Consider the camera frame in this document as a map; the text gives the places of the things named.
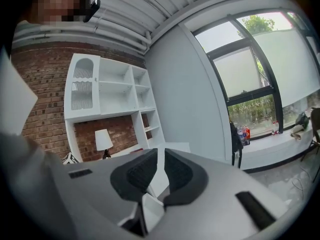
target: lamp base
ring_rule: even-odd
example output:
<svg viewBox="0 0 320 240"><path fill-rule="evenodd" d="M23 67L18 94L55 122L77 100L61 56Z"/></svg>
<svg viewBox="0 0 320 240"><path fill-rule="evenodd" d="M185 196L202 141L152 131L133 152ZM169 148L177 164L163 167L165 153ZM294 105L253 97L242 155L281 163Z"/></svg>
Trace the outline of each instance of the lamp base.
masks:
<svg viewBox="0 0 320 240"><path fill-rule="evenodd" d="M104 151L104 154L103 154L102 159L106 159L106 158L111 158L111 155L109 154L108 149L106 149L106 150Z"/></svg>

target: window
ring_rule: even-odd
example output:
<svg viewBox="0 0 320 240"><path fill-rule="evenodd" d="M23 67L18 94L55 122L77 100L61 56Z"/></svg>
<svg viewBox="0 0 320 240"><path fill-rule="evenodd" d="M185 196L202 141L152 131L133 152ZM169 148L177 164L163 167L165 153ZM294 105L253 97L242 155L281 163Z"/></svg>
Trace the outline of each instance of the window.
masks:
<svg viewBox="0 0 320 240"><path fill-rule="evenodd" d="M253 137L270 133L277 120L273 95L229 106L228 111L235 127L248 126Z"/></svg>
<svg viewBox="0 0 320 240"><path fill-rule="evenodd" d="M196 39L206 53L242 38L238 34L236 27L230 22L212 27L196 36Z"/></svg>
<svg viewBox="0 0 320 240"><path fill-rule="evenodd" d="M237 127L248 126L252 137L262 138L274 121L282 133L299 113L320 107L320 66L313 56L320 59L320 46L302 18L280 9L226 20L196 38Z"/></svg>

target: black bag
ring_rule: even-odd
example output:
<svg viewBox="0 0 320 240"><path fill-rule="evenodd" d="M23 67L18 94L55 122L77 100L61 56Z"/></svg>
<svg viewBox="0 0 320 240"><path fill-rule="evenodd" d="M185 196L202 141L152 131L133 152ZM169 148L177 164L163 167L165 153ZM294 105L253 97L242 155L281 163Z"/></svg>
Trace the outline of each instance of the black bag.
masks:
<svg viewBox="0 0 320 240"><path fill-rule="evenodd" d="M295 120L295 125L301 125L304 129L308 127L309 124L309 118L305 114L305 112L302 112L298 115L297 119Z"/></svg>
<svg viewBox="0 0 320 240"><path fill-rule="evenodd" d="M238 129L235 127L234 123L230 121L231 129L231 141L232 141L232 153L242 150L244 148L242 141L238 135Z"/></svg>

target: table lamp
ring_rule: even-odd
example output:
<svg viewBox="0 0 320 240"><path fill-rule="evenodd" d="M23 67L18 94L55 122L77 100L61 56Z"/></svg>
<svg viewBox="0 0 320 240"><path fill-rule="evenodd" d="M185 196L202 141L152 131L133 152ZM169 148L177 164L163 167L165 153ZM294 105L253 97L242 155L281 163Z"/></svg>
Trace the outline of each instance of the table lamp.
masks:
<svg viewBox="0 0 320 240"><path fill-rule="evenodd" d="M97 130L95 132L95 145L96 150L104 150L102 159L110 158L108 149L112 148L114 145L110 139L107 129Z"/></svg>

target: ceiling pipe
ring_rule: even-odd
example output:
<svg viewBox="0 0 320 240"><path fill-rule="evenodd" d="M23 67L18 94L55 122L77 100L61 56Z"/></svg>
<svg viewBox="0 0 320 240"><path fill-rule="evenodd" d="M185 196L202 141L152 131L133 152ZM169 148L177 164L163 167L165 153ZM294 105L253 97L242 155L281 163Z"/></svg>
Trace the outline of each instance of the ceiling pipe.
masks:
<svg viewBox="0 0 320 240"><path fill-rule="evenodd" d="M53 31L53 30L60 30L60 31L79 31L79 32L87 32L87 33L96 33L98 35L113 38L119 41L123 41L129 45L132 45L136 48L141 49L142 51L145 51L147 49L146 45L142 45L141 43L138 43L136 41L133 41L127 37L124 37L120 34L115 34L106 30L102 30L96 27L89 27L89 26L83 26L83 25L75 25L72 27L54 27L49 25L41 25L41 26L35 26L35 27L29 27L27 29L23 29L17 33L14 34L14 38L19 38L26 34L31 34L35 32L44 32L44 31Z"/></svg>
<svg viewBox="0 0 320 240"><path fill-rule="evenodd" d="M149 44L149 45L151 44L151 36L150 35L149 35L149 38L147 36L144 37L143 35L138 34L137 32L134 32L133 30L131 30L125 26L121 26L119 24L113 23L113 22L105 20L103 18L99 19L97 17L92 17L89 22L92 22L94 24L99 23L99 25L102 25L105 27L110 27L115 30L119 30L121 32L128 34L131 37L137 38L137 39L145 42L146 44Z"/></svg>
<svg viewBox="0 0 320 240"><path fill-rule="evenodd" d="M15 43L19 43L19 42L22 42L22 41L26 41L26 40L30 40L30 39L35 39L35 38L51 38L51 37L76 37L76 38L94 39L94 40L99 40L99 41L103 41L103 42L106 42L106 43L113 43L113 44L116 44L116 45L123 46L123 47L125 47L125 48L127 48L127 49L130 49L130 50L132 50L132 51L135 51L136 53L139 53L139 54L141 54L141 55L144 54L144 52L141 51L141 50L132 48L132 47L130 47L130 46L128 46L128 45L125 45L125 44L117 43L117 42L115 42L115 41L107 40L107 39L102 38L102 37L88 36L88 35L74 34L74 33L42 33L42 34L33 34L33 35L21 37L21 38L19 38L19 39L15 39L12 43L15 44Z"/></svg>

